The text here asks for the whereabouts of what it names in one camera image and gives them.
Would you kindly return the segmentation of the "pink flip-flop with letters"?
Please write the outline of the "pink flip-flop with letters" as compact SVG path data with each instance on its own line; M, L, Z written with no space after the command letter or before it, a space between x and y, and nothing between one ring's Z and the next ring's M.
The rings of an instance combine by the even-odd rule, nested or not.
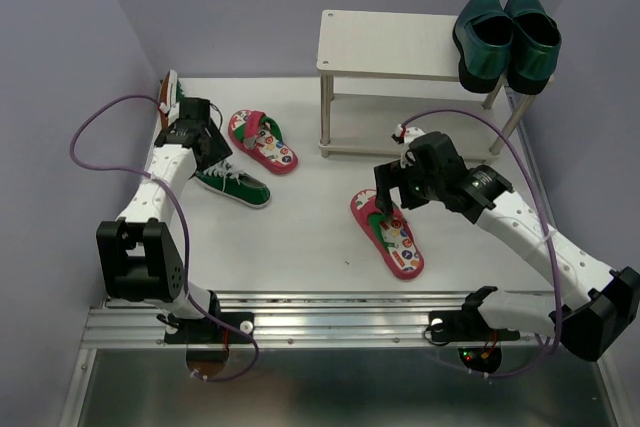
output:
M358 191L350 203L351 213L390 272L400 280L413 280L422 273L424 259L410 226L395 203L392 213L385 215L376 207L375 200L374 189Z

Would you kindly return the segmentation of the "green loafer shoe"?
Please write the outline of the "green loafer shoe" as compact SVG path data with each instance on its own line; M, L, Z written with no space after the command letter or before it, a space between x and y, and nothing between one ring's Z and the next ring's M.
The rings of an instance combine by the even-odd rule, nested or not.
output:
M508 85L517 93L538 95L557 67L562 45L559 28L540 0L508 0L504 11L513 23Z
M459 81L464 89L488 94L507 68L513 21L500 0L469 0L452 31L459 52Z

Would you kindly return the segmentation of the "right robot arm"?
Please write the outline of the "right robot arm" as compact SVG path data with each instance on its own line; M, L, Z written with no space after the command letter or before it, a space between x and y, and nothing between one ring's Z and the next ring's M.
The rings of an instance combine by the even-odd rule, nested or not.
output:
M392 213L393 189L404 209L439 202L500 240L554 289L537 296L482 287L460 307L434 313L428 330L435 343L513 341L527 332L594 362L635 320L636 270L616 270L577 247L493 168L467 167L448 135L398 127L392 138L403 151L374 169L378 210Z

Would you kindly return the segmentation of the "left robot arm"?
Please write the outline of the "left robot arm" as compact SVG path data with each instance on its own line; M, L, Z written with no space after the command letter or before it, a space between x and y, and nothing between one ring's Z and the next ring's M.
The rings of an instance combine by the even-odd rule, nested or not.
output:
M179 252L170 223L174 215L186 222L179 195L195 173L231 155L210 110L203 98L179 102L177 118L154 142L133 198L116 220L101 222L96 231L108 295L154 305L177 323L188 322L202 341L222 331L219 300L188 280L190 244L185 240L185 252Z

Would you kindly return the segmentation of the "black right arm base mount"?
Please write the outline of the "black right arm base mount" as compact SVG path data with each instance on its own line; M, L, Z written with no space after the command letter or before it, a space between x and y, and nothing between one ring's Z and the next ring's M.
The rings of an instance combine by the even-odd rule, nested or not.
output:
M518 341L519 331L492 328L479 312L479 307L486 298L497 290L497 287L485 286L469 294L458 310L430 312L423 337L437 345L451 342Z

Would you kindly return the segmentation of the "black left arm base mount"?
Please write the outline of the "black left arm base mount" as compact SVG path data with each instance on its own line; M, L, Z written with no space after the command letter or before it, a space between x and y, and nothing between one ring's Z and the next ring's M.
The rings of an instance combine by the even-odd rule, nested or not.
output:
M220 306L217 295L208 292L208 313L219 321L238 329L240 334L229 331L208 318L182 319L173 314L157 314L156 319L165 327L164 342L169 345L187 344L249 344L255 316L249 311L227 312Z

